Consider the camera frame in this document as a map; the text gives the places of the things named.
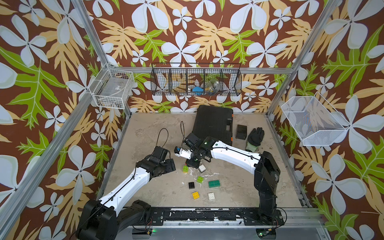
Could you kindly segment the light green lego brick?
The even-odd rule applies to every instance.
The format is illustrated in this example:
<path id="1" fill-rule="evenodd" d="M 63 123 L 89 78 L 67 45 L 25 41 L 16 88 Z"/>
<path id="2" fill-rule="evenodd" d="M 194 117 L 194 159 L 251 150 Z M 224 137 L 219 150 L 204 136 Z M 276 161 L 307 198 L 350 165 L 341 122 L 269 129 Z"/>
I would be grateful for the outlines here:
<path id="1" fill-rule="evenodd" d="M 200 184 L 202 184 L 203 181 L 204 181 L 204 178 L 201 177 L 201 176 L 198 176 L 198 178 L 197 178 L 197 182 L 200 183 Z"/>
<path id="2" fill-rule="evenodd" d="M 182 171 L 184 174 L 187 174 L 189 172 L 189 167 L 183 166 Z"/>

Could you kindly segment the dark green lego brick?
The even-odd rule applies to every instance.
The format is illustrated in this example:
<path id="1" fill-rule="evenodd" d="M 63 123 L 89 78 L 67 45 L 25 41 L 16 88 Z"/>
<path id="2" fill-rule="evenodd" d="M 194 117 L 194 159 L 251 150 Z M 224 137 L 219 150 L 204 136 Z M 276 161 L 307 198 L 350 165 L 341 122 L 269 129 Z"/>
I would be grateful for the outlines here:
<path id="1" fill-rule="evenodd" d="M 219 180 L 209 181 L 208 182 L 209 188 L 218 188 L 221 186 L 221 183 Z"/>

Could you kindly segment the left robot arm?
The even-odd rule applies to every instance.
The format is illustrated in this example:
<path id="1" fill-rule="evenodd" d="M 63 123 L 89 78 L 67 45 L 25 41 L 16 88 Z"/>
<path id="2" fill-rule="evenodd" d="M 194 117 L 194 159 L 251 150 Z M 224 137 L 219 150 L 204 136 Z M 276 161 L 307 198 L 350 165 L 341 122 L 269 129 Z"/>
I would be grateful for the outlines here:
<path id="1" fill-rule="evenodd" d="M 171 152 L 156 146 L 154 151 L 136 163 L 132 173 L 114 190 L 99 200 L 89 200 L 82 211 L 80 223 L 75 232 L 78 240 L 114 240 L 124 228 L 146 224 L 150 217 L 151 205 L 135 201 L 125 208 L 135 193 L 152 178 L 176 170 Z"/>

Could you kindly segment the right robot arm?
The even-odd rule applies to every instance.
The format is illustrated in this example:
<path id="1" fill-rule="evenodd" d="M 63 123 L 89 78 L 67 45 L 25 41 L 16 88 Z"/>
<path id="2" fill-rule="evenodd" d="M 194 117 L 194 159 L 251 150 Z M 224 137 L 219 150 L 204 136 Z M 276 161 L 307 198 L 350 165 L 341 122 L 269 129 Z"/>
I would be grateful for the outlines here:
<path id="1" fill-rule="evenodd" d="M 271 153 L 266 151 L 261 154 L 251 153 L 212 137 L 201 140 L 193 133 L 184 139 L 183 144 L 188 148 L 175 147 L 174 153 L 177 157 L 186 159 L 188 167 L 197 169 L 201 160 L 210 162 L 212 159 L 217 159 L 253 174 L 254 187 L 259 193 L 256 219 L 265 225 L 276 223 L 279 217 L 276 192 L 281 171 Z"/>

